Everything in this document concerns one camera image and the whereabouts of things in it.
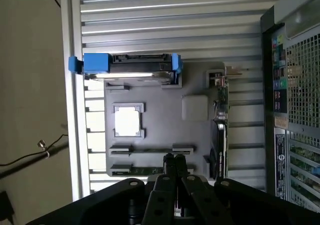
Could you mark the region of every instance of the floor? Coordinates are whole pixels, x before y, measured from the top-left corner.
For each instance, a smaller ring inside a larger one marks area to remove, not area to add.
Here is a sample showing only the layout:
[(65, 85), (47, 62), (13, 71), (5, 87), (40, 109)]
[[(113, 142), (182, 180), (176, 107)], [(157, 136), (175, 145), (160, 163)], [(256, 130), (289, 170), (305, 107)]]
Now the floor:
[[(54, 0), (0, 0), (0, 7), (3, 164), (39, 152), (41, 139), (50, 144), (67, 133), (67, 112), (60, 8)], [(72, 202), (69, 151), (0, 180), (3, 190), (15, 225)]]

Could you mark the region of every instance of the blue drive bracket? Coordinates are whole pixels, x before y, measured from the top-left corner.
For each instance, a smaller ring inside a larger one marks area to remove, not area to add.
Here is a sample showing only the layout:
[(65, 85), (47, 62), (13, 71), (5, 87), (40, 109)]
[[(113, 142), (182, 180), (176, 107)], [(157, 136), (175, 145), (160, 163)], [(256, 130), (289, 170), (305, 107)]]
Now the blue drive bracket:
[(82, 74), (84, 62), (77, 59), (76, 56), (69, 57), (68, 69), (71, 73)]
[(172, 61), (172, 70), (176, 71), (177, 74), (181, 73), (182, 69), (184, 68), (184, 64), (181, 60), (181, 56), (177, 53), (172, 53), (171, 55)]
[(109, 53), (85, 53), (83, 56), (83, 73), (109, 73), (111, 63), (112, 56)]

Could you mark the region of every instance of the screw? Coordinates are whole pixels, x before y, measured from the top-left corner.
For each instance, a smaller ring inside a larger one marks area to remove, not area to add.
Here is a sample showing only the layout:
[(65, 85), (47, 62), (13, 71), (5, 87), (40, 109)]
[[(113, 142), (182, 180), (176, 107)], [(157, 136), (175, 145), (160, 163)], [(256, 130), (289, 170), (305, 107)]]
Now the screw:
[(194, 181), (196, 178), (194, 176), (188, 176), (188, 180)]
[(221, 185), (223, 185), (223, 186), (229, 186), (230, 183), (229, 183), (228, 181), (222, 181), (222, 182), (221, 182)]

